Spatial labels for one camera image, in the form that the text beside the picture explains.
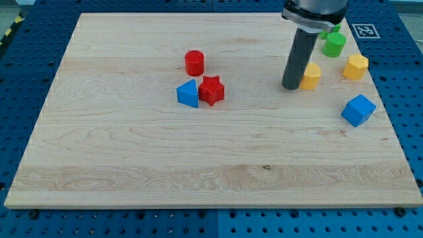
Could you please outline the green block behind arm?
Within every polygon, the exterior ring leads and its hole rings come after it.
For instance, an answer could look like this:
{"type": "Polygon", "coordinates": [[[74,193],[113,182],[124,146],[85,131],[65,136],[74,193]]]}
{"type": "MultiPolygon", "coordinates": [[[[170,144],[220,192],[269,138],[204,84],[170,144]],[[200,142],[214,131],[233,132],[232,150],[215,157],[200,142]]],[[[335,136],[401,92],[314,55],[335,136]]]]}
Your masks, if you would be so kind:
{"type": "Polygon", "coordinates": [[[341,24],[336,24],[335,27],[330,32],[327,32],[325,30],[319,32],[318,37],[321,40],[326,40],[329,34],[339,32],[340,28],[341,28],[341,24]]]}

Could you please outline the robot arm silver flange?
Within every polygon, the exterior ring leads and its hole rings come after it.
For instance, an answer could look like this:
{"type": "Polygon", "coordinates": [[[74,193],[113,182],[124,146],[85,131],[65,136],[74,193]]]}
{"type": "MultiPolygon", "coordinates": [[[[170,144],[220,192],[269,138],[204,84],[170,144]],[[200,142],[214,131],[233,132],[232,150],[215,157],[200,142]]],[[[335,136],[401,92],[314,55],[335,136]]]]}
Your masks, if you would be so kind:
{"type": "Polygon", "coordinates": [[[343,21],[348,6],[349,0],[287,0],[282,18],[307,33],[332,32],[343,21]]]}

